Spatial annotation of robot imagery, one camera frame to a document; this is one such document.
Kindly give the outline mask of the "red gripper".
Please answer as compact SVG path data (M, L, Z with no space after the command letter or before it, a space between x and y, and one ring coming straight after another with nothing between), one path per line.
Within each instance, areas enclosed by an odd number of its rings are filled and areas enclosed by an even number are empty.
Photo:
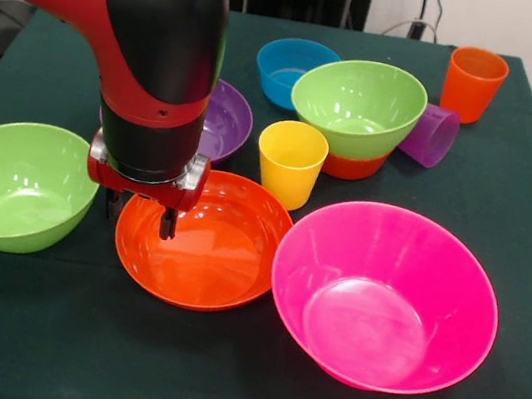
M165 207L161 215L159 236L162 240L175 237L178 211L192 210L201 198L210 173L211 161L209 158L196 154L187 164L186 171L173 181L140 182L121 175L110 165L110 155L102 132L103 128L98 128L92 138L89 157L87 158L87 172L93 182L107 187L105 190L106 218L116 221L123 210L125 197L121 192L132 192L156 200Z

